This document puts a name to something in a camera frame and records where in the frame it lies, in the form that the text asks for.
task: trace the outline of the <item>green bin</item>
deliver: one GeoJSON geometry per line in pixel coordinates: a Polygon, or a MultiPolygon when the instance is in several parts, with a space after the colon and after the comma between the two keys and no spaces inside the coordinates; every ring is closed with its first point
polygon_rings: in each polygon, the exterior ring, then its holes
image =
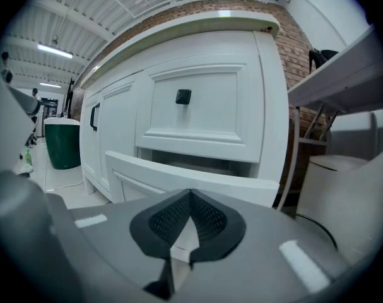
{"type": "Polygon", "coordinates": [[[80,165],[79,121],[67,118],[44,120],[45,142],[55,169],[72,169],[80,165]]]}

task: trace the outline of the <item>black knob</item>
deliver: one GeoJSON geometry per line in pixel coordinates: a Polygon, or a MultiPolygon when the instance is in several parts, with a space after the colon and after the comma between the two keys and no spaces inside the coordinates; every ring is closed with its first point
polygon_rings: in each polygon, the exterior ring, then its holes
{"type": "Polygon", "coordinates": [[[191,90],[179,90],[176,95],[177,104],[189,104],[191,98],[191,90]]]}

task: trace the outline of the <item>wall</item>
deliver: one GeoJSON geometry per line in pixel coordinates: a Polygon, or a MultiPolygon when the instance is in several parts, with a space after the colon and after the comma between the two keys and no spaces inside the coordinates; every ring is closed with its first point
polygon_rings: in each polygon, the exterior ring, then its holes
{"type": "Polygon", "coordinates": [[[367,28],[355,0],[280,0],[316,49],[341,51],[367,28]]]}
{"type": "MultiPolygon", "coordinates": [[[[283,65],[287,88],[291,88],[299,81],[304,79],[309,74],[309,61],[308,51],[311,48],[308,39],[301,31],[295,20],[286,11],[286,9],[277,4],[260,3],[253,0],[203,0],[193,3],[187,3],[179,7],[168,9],[158,13],[148,19],[145,19],[141,23],[127,30],[119,35],[112,43],[99,53],[99,55],[92,61],[85,69],[81,77],[76,80],[76,86],[79,85],[82,77],[86,76],[92,68],[95,67],[105,56],[111,53],[118,46],[136,36],[137,34],[164,23],[169,20],[180,18],[182,16],[193,15],[205,11],[214,10],[246,10],[257,11],[260,13],[268,13],[273,15],[280,23],[280,31],[276,38],[276,46],[280,53],[281,62],[283,65]]],[[[72,104],[72,118],[80,120],[81,106],[83,101],[83,95],[85,91],[79,88],[74,88],[74,97],[72,104]]],[[[301,136],[303,136],[306,129],[314,117],[315,112],[307,109],[301,109],[301,136]]],[[[290,136],[288,140],[288,150],[286,156],[286,164],[289,167],[291,152],[292,152],[292,138],[293,138],[293,123],[290,120],[290,136]]],[[[313,145],[300,145],[298,153],[297,169],[295,171],[294,179],[292,181],[291,190],[300,189],[305,176],[306,168],[309,163],[309,157],[312,155],[320,155],[324,153],[324,149],[319,146],[313,145]]],[[[284,169],[283,177],[281,179],[282,185],[286,181],[286,175],[288,171],[284,169]]]]}
{"type": "MultiPolygon", "coordinates": [[[[27,95],[32,95],[32,90],[27,88],[18,88],[18,90],[22,91],[23,93],[26,93],[27,95]]],[[[57,108],[57,114],[59,115],[64,106],[65,106],[65,95],[61,93],[52,93],[52,92],[45,92],[45,91],[38,91],[37,96],[40,98],[56,98],[58,99],[58,108],[57,108]]]]}

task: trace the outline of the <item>brick wall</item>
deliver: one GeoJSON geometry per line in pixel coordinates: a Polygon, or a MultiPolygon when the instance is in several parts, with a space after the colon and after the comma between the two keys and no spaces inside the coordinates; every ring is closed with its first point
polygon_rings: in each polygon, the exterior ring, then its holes
{"type": "MultiPolygon", "coordinates": [[[[119,35],[113,40],[106,48],[99,53],[99,55],[88,65],[84,73],[78,78],[75,86],[79,86],[80,81],[85,77],[92,68],[94,68],[103,58],[109,55],[118,46],[131,39],[132,37],[157,26],[166,21],[180,18],[187,15],[197,13],[216,11],[216,10],[245,10],[257,11],[260,13],[268,13],[273,15],[280,23],[280,30],[276,38],[276,46],[280,53],[281,62],[283,65],[287,88],[291,88],[299,81],[304,79],[309,74],[309,60],[308,51],[310,49],[309,41],[303,34],[299,26],[295,23],[287,10],[276,4],[260,3],[253,0],[202,0],[193,3],[183,4],[179,7],[174,7],[161,13],[153,15],[126,32],[119,35]]],[[[74,88],[73,104],[72,104],[72,117],[80,119],[81,105],[85,91],[79,88],[74,88]]],[[[308,128],[315,112],[307,109],[301,109],[300,116],[300,134],[303,136],[308,128]]],[[[290,119],[290,136],[288,140],[288,151],[286,156],[286,168],[289,167],[289,162],[292,152],[292,138],[293,138],[293,123],[290,119]]],[[[321,146],[313,145],[300,145],[298,152],[297,169],[292,181],[291,190],[299,190],[302,186],[305,171],[309,162],[309,157],[312,155],[321,155],[324,148],[321,146]]],[[[281,191],[283,184],[286,181],[288,171],[284,168],[283,177],[281,179],[281,191]]]]}

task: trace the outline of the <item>ceiling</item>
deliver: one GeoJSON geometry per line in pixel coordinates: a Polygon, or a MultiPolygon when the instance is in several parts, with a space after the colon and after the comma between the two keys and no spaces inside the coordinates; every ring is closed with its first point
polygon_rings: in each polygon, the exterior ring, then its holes
{"type": "Polygon", "coordinates": [[[107,43],[141,20],[195,0],[29,0],[4,33],[0,53],[9,52],[12,85],[61,85],[65,92],[107,43]],[[72,59],[37,49],[42,43],[72,53],[72,59]]]}

